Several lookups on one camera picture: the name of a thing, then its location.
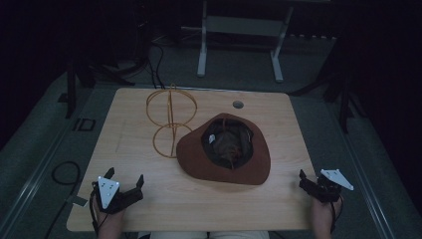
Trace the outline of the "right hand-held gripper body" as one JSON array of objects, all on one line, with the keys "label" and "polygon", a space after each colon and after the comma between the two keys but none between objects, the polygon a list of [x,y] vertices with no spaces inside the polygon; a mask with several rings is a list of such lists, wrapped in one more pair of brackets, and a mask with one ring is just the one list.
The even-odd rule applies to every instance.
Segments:
[{"label": "right hand-held gripper body", "polygon": [[336,202],[339,199],[343,188],[350,191],[354,190],[354,186],[339,169],[322,169],[320,175],[323,175],[328,179],[328,184],[327,186],[320,186],[316,181],[318,193],[313,195],[313,197],[322,203]]}]

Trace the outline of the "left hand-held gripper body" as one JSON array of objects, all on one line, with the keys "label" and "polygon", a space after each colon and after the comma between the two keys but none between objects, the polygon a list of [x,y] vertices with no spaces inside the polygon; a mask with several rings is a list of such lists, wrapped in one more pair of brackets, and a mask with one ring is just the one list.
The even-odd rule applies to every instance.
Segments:
[{"label": "left hand-held gripper body", "polygon": [[119,191],[117,181],[98,177],[95,183],[95,195],[100,212],[116,214],[132,204],[131,199]]}]

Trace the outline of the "person's left hand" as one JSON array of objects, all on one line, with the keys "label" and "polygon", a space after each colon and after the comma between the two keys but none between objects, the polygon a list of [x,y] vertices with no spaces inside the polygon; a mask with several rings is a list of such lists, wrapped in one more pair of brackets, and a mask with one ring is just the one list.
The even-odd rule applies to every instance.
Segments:
[{"label": "person's left hand", "polygon": [[93,202],[93,207],[96,212],[96,219],[99,224],[100,232],[122,232],[123,218],[125,211],[122,210],[116,214],[107,214],[101,212],[96,200]]}]

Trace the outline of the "person's right hand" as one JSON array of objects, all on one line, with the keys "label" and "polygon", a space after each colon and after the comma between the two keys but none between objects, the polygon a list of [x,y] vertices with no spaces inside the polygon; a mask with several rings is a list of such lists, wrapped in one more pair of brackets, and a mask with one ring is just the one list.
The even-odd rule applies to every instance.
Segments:
[{"label": "person's right hand", "polygon": [[343,198],[336,202],[322,203],[312,198],[311,223],[314,233],[316,231],[329,231],[331,233],[335,221],[342,211]]}]

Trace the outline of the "grey tape piece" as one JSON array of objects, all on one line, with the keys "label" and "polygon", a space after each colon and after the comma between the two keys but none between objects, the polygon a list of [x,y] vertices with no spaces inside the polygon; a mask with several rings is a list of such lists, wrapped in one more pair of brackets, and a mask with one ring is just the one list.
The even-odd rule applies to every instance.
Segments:
[{"label": "grey tape piece", "polygon": [[84,198],[79,197],[77,195],[70,195],[66,199],[66,201],[68,203],[71,203],[73,205],[77,205],[77,206],[80,206],[80,207],[85,207],[88,204],[88,202],[89,202],[87,199],[84,199]]}]

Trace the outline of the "brown felt hat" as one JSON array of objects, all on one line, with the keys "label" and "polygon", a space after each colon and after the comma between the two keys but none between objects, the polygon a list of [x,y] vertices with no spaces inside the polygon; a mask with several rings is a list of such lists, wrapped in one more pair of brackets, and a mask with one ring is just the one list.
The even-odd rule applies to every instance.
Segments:
[{"label": "brown felt hat", "polygon": [[182,137],[176,157],[188,175],[217,182],[261,185],[271,169],[261,130],[230,114],[219,114]]}]

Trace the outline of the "black tripod stand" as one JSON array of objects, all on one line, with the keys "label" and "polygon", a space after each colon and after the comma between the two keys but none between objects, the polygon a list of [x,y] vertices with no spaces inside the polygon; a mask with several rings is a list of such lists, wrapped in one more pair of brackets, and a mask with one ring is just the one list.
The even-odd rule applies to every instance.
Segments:
[{"label": "black tripod stand", "polygon": [[352,47],[353,45],[347,44],[344,38],[338,37],[316,79],[305,87],[289,92],[289,96],[299,97],[327,85],[322,98],[326,103],[334,103],[340,98],[338,123],[344,133],[348,133],[347,119],[351,116],[349,104],[353,104],[356,111],[364,117],[364,113],[351,96],[354,69]]},{"label": "black tripod stand", "polygon": [[136,60],[132,66],[114,71],[90,59],[71,58],[66,66],[67,91],[59,97],[60,103],[67,104],[66,119],[73,115],[77,107],[76,79],[79,79],[84,87],[92,88],[96,84],[94,73],[98,73],[108,81],[133,86],[133,83],[125,80],[123,76],[139,71],[145,65],[146,62]]}]

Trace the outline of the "white metal frame stand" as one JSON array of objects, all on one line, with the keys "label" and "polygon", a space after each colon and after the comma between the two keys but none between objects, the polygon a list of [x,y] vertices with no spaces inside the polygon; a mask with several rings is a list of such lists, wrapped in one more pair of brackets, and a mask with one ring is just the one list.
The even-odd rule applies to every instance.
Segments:
[{"label": "white metal frame stand", "polygon": [[285,41],[287,30],[294,12],[289,7],[282,21],[261,20],[236,17],[223,17],[208,14],[208,0],[202,0],[202,25],[201,25],[201,47],[199,52],[197,76],[206,75],[207,64],[207,34],[225,33],[250,36],[276,37],[277,45],[270,51],[275,81],[281,83],[284,80],[279,55]]}]

